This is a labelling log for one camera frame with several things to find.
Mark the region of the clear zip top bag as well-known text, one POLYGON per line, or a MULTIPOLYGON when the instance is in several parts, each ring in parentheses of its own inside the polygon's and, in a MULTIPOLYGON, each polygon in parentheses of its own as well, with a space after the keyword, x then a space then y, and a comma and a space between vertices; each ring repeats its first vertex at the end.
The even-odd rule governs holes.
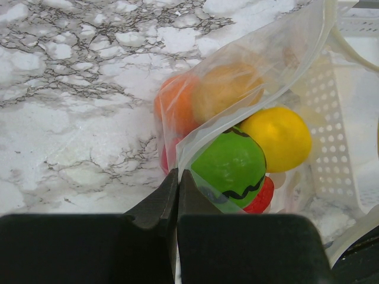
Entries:
MULTIPOLYGON (((187 135, 165 128, 156 115, 161 152, 175 138, 176 163, 179 179, 184 171, 191 172, 199 191, 224 214, 247 214, 236 204, 212 202, 207 195, 208 183, 191 170, 194 160, 224 131, 240 124, 254 113, 273 107, 294 111, 310 131, 310 116, 306 114, 305 75, 321 53, 330 32, 338 20, 347 17, 377 17, 378 9, 358 9, 357 1, 313 1, 303 9, 286 15, 260 29, 235 40, 186 72, 199 81, 213 68, 246 63, 255 68, 264 83, 250 95, 228 107, 207 122, 199 124, 187 135)), ((378 205, 369 213, 356 215, 344 206, 319 198, 314 190, 310 156, 306 161, 286 172, 266 174, 274 183, 274 195, 264 211, 271 214, 299 214, 307 217, 317 228, 331 264, 360 237, 378 225, 378 205)))

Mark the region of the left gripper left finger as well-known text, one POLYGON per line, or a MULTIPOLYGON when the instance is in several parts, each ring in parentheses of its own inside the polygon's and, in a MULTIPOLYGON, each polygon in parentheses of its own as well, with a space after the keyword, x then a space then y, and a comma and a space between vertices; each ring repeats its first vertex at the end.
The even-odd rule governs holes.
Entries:
POLYGON ((1 218, 2 283, 174 283, 178 172, 122 214, 1 218))

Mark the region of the dark green toy melon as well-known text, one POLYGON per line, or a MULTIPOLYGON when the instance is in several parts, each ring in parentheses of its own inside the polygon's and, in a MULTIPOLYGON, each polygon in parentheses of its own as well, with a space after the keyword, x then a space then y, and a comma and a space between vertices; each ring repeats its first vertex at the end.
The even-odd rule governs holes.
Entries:
POLYGON ((255 140, 238 127, 221 133, 191 165, 208 183, 210 200, 230 201, 247 207, 260 192, 266 174, 266 158, 255 140))

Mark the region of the red toy apple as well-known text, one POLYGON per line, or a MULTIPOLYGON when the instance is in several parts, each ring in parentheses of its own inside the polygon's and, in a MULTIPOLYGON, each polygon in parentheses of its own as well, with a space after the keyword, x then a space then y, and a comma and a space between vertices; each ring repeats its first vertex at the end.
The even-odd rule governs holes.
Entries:
POLYGON ((163 147, 162 155, 160 158, 160 166, 167 175, 170 171, 170 166, 176 163, 176 145, 181 141, 180 138, 175 138, 169 145, 169 151, 166 151, 166 146, 163 147))

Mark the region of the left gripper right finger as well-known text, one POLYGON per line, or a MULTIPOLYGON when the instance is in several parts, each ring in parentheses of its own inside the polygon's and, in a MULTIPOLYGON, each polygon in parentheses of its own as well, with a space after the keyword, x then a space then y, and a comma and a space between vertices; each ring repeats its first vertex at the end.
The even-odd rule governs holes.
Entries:
POLYGON ((223 214, 190 171, 179 187, 182 283, 332 283, 315 226, 291 214, 223 214))

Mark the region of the yellow toy lemon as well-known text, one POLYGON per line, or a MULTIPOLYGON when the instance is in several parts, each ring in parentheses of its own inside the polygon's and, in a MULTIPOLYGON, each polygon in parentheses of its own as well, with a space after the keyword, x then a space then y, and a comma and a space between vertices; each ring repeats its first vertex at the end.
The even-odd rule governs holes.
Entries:
POLYGON ((260 110, 240 124, 264 151, 268 173, 286 172, 307 160, 312 146, 309 129, 294 111, 284 107, 260 110))

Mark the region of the orange toy fruit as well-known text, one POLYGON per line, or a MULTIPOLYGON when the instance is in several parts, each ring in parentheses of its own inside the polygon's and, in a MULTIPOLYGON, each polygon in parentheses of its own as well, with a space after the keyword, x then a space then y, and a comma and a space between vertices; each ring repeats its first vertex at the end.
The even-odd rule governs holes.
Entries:
POLYGON ((173 76, 162 84, 154 100, 155 113, 172 132, 187 135, 199 124, 195 121, 192 93, 199 78, 189 73, 173 76))

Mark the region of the small red toy fruit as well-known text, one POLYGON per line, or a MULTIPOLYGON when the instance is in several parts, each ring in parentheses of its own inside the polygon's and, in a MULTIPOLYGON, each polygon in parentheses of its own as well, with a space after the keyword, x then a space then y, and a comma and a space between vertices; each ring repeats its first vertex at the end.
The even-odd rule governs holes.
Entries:
POLYGON ((271 203, 274 195, 274 190, 275 187, 273 181, 268 176, 266 176, 260 192, 257 194, 255 199, 243 210, 248 214, 263 213, 271 203))

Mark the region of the orange yellow toy potato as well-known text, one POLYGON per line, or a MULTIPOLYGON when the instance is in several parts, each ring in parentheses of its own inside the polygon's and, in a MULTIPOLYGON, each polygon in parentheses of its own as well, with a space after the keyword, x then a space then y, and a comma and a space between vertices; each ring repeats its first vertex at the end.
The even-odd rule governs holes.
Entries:
POLYGON ((213 68, 199 81, 192 94, 196 122, 207 122, 250 95, 263 83, 255 68, 246 63, 232 63, 213 68))

